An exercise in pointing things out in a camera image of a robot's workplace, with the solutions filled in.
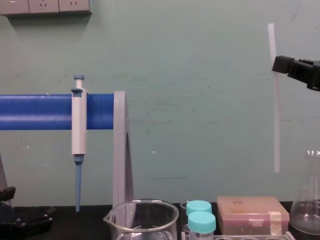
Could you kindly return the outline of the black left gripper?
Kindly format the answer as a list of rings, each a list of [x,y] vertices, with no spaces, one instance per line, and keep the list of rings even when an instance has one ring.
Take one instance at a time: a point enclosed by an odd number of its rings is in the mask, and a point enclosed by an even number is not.
[[[0,190],[0,239],[25,240],[30,229],[50,229],[56,208],[11,207],[4,202],[14,198],[16,188],[10,186]]]

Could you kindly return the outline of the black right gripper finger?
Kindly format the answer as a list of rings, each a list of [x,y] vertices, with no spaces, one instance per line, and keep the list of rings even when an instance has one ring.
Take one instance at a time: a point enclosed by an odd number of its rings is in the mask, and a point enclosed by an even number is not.
[[[275,57],[273,72],[286,74],[289,78],[306,84],[313,91],[320,91],[320,61],[308,59],[294,59],[279,55]]]

